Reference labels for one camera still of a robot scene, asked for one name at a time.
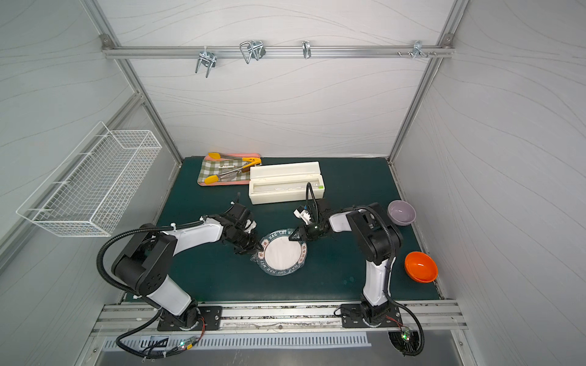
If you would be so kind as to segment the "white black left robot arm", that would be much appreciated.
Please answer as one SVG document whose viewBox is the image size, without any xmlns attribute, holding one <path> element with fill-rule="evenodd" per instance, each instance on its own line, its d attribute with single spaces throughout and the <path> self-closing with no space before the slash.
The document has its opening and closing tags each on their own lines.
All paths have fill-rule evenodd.
<svg viewBox="0 0 586 366">
<path fill-rule="evenodd" d="M 130 237 L 112 264 L 114 281 L 160 309 L 161 320 L 184 330 L 197 325 L 201 312 L 197 301 L 169 275 L 174 257 L 215 242 L 230 243 L 237 254 L 260 249 L 253 213 L 235 202 L 224 213 L 203 216 L 194 223 L 168 227 L 144 224 Z"/>
</svg>

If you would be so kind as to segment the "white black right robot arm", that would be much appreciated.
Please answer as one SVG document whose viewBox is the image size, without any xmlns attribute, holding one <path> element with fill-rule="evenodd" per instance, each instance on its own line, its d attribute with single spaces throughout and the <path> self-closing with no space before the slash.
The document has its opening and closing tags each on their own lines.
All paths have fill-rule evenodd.
<svg viewBox="0 0 586 366">
<path fill-rule="evenodd" d="M 382 206 L 373 203 L 345 210 L 311 213 L 300 206 L 294 215 L 302 225 L 289 236 L 293 241 L 314 241 L 328 233 L 351 232 L 366 260 L 366 282 L 360 314 L 369 326 L 378 326 L 398 306 L 391 295 L 392 270 L 402 246 L 402 234 L 385 216 Z"/>
</svg>

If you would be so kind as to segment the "cream plastic wrap dispenser box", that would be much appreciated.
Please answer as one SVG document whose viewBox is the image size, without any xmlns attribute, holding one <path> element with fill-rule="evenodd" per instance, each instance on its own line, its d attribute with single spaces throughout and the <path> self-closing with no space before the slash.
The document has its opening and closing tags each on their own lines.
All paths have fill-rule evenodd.
<svg viewBox="0 0 586 366">
<path fill-rule="evenodd" d="M 322 199 L 324 179 L 319 162 L 254 166 L 250 169 L 249 198 L 252 204 L 303 201 L 307 184 Z"/>
</svg>

